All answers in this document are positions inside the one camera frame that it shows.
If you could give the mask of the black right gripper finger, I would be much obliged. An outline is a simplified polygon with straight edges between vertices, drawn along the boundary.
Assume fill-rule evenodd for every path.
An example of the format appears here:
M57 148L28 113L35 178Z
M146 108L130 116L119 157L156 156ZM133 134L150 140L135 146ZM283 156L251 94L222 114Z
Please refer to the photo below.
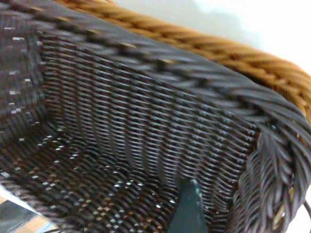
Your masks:
M207 233L202 192L195 180L180 181L176 211L167 229L168 233Z

